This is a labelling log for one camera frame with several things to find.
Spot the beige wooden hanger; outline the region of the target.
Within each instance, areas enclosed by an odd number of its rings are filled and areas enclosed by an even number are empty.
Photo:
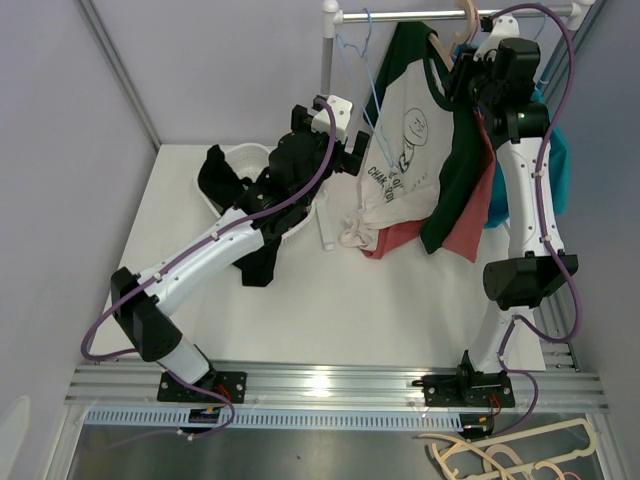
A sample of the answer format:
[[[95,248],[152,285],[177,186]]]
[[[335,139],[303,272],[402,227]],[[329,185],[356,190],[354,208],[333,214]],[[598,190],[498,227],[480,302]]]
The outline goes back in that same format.
[[[453,54],[456,48],[473,39],[478,32],[480,21],[479,11],[472,0],[458,0],[456,4],[464,12],[466,29],[461,33],[453,33],[450,42],[446,45],[441,42],[437,34],[432,33],[428,36],[429,44],[434,48],[448,72],[454,67]]]

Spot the green and grey raglan shirt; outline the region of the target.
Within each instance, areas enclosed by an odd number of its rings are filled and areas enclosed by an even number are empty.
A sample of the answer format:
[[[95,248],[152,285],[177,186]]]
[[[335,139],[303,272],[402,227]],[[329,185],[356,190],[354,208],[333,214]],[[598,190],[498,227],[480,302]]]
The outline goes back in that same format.
[[[435,35],[422,22],[396,26],[366,105],[373,137],[340,242],[370,257],[402,244],[406,227],[428,253],[440,249],[475,188],[482,138],[473,110],[442,90]]]

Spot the pink t shirt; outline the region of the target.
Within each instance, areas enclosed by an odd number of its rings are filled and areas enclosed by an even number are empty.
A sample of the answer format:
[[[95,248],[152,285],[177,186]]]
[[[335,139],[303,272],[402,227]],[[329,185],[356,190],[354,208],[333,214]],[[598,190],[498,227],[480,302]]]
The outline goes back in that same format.
[[[496,157],[489,136],[483,125],[484,117],[475,112],[476,124],[481,134],[480,160],[474,189],[467,204],[457,218],[452,230],[442,242],[442,247],[475,263],[482,231],[488,221]],[[417,220],[399,223],[382,229],[378,233],[375,246],[360,247],[365,257],[379,260],[387,253],[417,238],[420,228],[426,222]]]

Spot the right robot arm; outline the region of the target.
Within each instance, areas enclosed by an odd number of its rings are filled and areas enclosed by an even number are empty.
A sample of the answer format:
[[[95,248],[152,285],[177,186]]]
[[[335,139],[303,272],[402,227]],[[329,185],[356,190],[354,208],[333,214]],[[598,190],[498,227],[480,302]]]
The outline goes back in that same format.
[[[542,300],[566,284],[578,259],[565,252],[555,222],[549,179],[547,107],[532,99],[540,48],[509,34],[465,47],[445,88],[447,96],[478,107],[500,165],[510,233],[505,259],[485,265],[490,303],[480,333],[450,380],[458,398],[476,405],[508,393],[503,365],[509,336]]]

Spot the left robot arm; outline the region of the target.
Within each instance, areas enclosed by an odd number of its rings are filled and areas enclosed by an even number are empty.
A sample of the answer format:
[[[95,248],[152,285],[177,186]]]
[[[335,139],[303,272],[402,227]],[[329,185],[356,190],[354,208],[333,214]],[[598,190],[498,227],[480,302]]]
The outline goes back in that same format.
[[[173,323],[171,316],[211,276],[242,258],[274,249],[303,223],[322,183],[334,173],[355,176],[370,136],[359,132],[345,149],[353,105],[335,95],[317,97],[314,109],[297,105],[289,133],[268,154],[257,178],[240,176],[220,146],[212,146],[199,185],[221,207],[214,225],[169,258],[132,273],[122,267],[111,277],[113,316],[135,351],[180,382],[194,401],[215,389],[215,369],[206,355]]]

